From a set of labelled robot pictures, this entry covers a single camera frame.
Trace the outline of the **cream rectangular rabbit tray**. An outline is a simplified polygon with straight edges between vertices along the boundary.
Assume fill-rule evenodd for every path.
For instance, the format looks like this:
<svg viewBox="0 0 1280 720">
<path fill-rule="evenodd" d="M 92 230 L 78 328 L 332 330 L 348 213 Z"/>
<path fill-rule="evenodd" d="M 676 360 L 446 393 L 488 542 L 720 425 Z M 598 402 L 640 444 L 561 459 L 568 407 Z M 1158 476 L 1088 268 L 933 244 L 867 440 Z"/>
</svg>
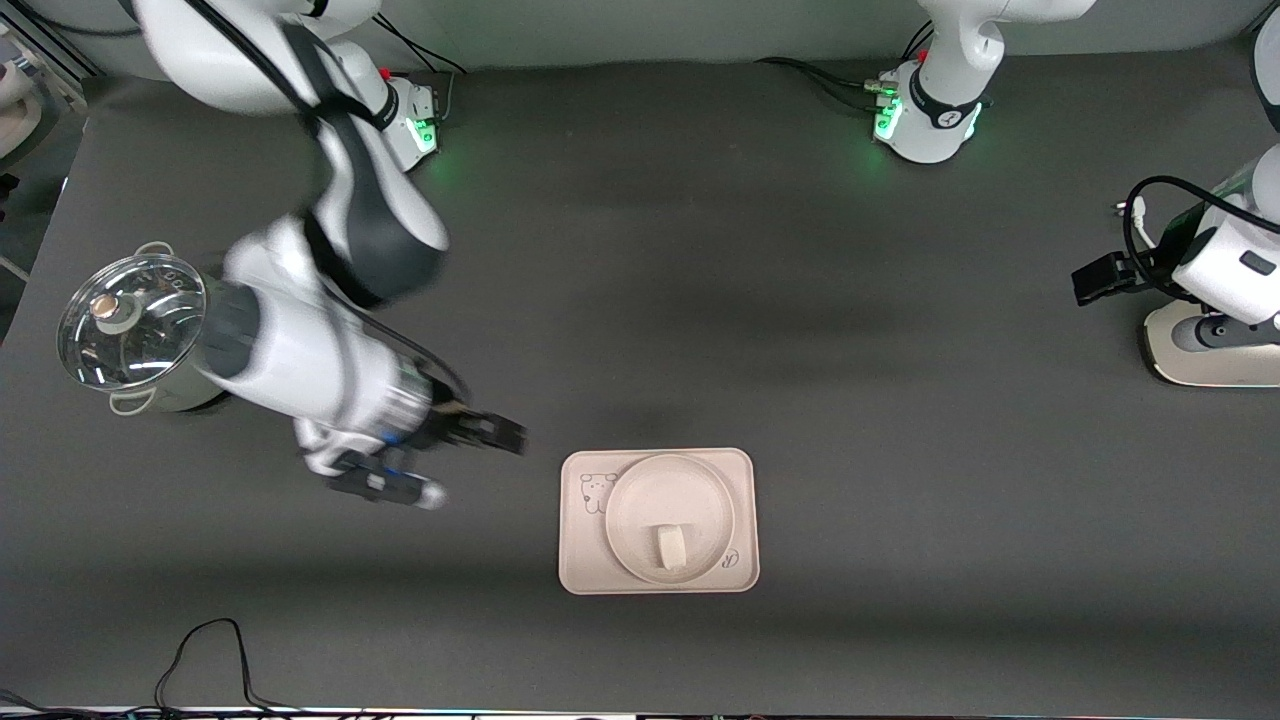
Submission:
<svg viewBox="0 0 1280 720">
<path fill-rule="evenodd" d="M 654 585 L 628 573 L 605 538 L 607 502 L 635 462 L 662 454 L 694 457 L 717 470 L 733 498 L 737 524 L 730 550 L 703 578 L 682 585 Z M 561 584 L 573 594 L 709 594 L 751 589 L 760 573 L 754 465 L 740 448 L 598 450 L 570 455 L 561 468 Z"/>
</svg>

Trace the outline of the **glass pot lid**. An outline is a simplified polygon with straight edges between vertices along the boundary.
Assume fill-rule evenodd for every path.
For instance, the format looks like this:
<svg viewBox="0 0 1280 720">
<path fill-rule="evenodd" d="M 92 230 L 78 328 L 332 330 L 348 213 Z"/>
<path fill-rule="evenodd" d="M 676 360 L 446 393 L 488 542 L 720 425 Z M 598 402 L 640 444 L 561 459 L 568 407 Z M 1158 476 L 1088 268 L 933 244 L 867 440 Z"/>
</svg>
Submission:
<svg viewBox="0 0 1280 720">
<path fill-rule="evenodd" d="M 67 374 L 91 389 L 138 389 L 193 351 L 209 304 L 200 270 L 169 252 L 136 252 L 70 297 L 56 332 Z"/>
</svg>

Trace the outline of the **cream toaster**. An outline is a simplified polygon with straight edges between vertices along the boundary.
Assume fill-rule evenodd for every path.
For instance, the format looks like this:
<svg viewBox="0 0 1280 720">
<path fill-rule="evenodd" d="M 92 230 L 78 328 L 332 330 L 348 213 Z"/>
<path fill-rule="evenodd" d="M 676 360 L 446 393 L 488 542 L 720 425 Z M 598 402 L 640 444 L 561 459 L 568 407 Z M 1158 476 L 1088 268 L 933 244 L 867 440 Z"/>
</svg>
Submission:
<svg viewBox="0 0 1280 720">
<path fill-rule="evenodd" d="M 1149 313 L 1140 337 L 1146 365 L 1162 380 L 1202 388 L 1280 389 L 1280 345 L 1185 351 L 1175 328 L 1202 316 L 1198 305 L 1172 301 Z"/>
</svg>

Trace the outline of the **pale green cooking pot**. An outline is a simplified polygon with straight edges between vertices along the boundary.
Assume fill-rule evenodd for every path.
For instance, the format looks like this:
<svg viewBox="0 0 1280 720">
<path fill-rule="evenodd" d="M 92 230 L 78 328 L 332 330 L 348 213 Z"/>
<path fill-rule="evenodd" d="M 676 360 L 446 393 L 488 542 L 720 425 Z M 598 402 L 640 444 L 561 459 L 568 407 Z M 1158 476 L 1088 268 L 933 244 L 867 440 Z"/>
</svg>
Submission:
<svg viewBox="0 0 1280 720">
<path fill-rule="evenodd" d="M 141 245 L 133 254 L 136 252 L 169 252 L 177 256 L 174 249 L 165 242 Z M 220 292 L 221 287 L 215 279 L 209 279 L 204 273 L 202 275 L 207 283 L 205 322 L 211 301 Z M 195 351 L 175 370 L 161 377 L 159 380 L 138 389 L 99 392 L 106 395 L 109 407 L 118 416 L 136 416 L 145 413 L 186 413 L 210 404 L 223 393 L 221 388 L 212 383 L 204 374 L 202 369 L 204 354 L 197 338 Z"/>
</svg>

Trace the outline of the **dark grey table mat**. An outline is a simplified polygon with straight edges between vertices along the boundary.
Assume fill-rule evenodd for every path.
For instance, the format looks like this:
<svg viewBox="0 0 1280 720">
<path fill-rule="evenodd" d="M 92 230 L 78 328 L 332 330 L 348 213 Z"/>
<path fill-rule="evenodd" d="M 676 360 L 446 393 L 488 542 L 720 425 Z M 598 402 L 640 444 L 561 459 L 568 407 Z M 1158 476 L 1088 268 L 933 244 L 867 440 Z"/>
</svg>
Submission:
<svg viewBox="0 0 1280 720">
<path fill-rule="evenodd" d="M 100 266 L 218 259 L 323 169 L 289 118 L 99 81 L 0 347 L 0 687 L 143 705 L 227 616 L 296 706 L 1280 717 L 1280 393 L 1155 379 L 1158 296 L 1070 282 L 1137 181 L 1271 145 L 1247 55 L 1007 59 L 938 167 L 778 67 L 463 77 L 416 177 L 451 255 L 381 315 L 530 442 L 421 456 L 436 511 L 328 489 L 284 416 L 115 416 L 61 369 Z M 561 584 L 564 460 L 650 448 L 749 455 L 751 589 Z"/>
</svg>

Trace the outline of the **round cream plate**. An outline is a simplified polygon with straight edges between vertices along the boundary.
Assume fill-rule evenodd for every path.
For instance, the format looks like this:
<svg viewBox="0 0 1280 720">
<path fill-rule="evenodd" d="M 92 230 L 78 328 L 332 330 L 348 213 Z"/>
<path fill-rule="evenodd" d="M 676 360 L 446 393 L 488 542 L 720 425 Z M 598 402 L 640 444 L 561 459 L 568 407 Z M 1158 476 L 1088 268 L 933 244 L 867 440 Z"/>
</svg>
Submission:
<svg viewBox="0 0 1280 720">
<path fill-rule="evenodd" d="M 689 564 L 676 573 L 659 565 L 654 527 L 685 527 Z M 694 457 L 662 454 L 620 477 L 605 510 L 605 538 L 614 559 L 637 579 L 682 585 L 716 569 L 736 532 L 733 498 L 723 477 Z"/>
</svg>

